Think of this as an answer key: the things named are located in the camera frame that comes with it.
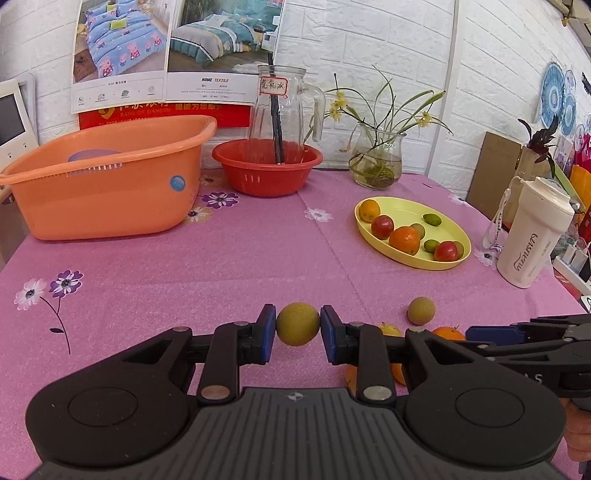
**bedding poster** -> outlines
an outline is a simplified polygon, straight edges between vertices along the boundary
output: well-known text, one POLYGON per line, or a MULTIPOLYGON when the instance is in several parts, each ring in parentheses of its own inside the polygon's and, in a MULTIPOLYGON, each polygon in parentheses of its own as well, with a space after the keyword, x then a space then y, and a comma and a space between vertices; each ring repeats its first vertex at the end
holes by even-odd
POLYGON ((155 102, 253 104, 285 0, 82 0, 72 113, 155 102))
POLYGON ((254 103, 258 66, 274 52, 284 0, 178 0, 168 101, 254 103))
POLYGON ((164 100, 176 0, 83 0, 72 113, 164 100))

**flower print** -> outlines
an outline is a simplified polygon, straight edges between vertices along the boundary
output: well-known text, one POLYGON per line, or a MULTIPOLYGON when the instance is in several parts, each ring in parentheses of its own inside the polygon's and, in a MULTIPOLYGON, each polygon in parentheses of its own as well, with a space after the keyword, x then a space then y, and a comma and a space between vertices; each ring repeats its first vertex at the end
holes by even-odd
POLYGON ((479 250, 474 250, 474 255, 476 255, 477 259, 484 263, 487 267, 491 267, 493 270, 496 270, 497 258, 495 252, 481 252, 479 250))
POLYGON ((74 293, 82 286, 82 282, 80 281, 82 277, 84 275, 78 270, 75 272, 66 270, 64 273, 60 273, 56 280, 51 282, 49 293, 53 293, 53 298, 55 299, 62 299, 69 293, 74 293))
POLYGON ((464 199, 461 199, 459 196, 455 195, 454 193, 449 194, 449 199, 452 201, 452 203, 455 203, 456 205, 468 205, 469 207, 473 208, 472 205, 470 205, 467 201, 465 201, 464 199))
POLYGON ((46 287, 47 282, 43 279, 32 278, 25 283, 14 298, 14 304, 18 305, 17 310, 28 310, 31 305, 37 305, 46 287))
POLYGON ((209 216, 212 214, 210 207, 197 207, 191 208, 185 219, 185 223, 203 223, 209 220, 209 216))
POLYGON ((320 223, 326 223, 329 220, 332 220, 334 217, 324 210, 320 210, 318 208, 308 208, 306 210, 306 218, 309 218, 310 220, 316 220, 320 223))
POLYGON ((239 203, 238 195, 236 195, 235 193, 212 192, 209 195, 204 195, 202 199, 205 203, 207 203, 208 207, 212 207, 215 209, 222 207, 231 207, 232 205, 236 205, 237 203, 239 203))
POLYGON ((204 187, 221 187, 223 180, 218 177, 214 177, 213 175, 202 175, 201 176, 201 185, 204 187))

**paper label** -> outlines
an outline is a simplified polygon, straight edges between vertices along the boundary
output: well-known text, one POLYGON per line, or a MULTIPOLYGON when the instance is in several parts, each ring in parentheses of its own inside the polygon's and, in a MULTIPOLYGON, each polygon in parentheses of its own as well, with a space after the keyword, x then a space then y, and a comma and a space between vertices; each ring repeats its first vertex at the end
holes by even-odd
POLYGON ((287 93, 287 79, 282 77, 261 77, 260 93, 283 96, 287 93))

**glass vase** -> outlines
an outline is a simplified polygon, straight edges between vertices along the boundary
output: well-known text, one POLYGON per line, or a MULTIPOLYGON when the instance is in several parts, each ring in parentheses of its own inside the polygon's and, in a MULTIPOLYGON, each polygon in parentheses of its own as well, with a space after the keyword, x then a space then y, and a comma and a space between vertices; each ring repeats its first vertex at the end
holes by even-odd
POLYGON ((402 141, 397 134, 360 124, 361 135, 349 160, 349 171, 362 187, 384 190, 402 176, 402 141))

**blue sticker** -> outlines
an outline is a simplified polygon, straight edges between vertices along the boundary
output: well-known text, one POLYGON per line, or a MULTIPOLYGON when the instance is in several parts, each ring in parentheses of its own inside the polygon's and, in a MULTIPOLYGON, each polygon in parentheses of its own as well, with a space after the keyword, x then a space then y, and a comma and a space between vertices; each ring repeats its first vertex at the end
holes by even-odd
POLYGON ((175 192, 182 192, 185 188, 185 181, 181 175, 175 175, 170 179, 170 186, 175 192))

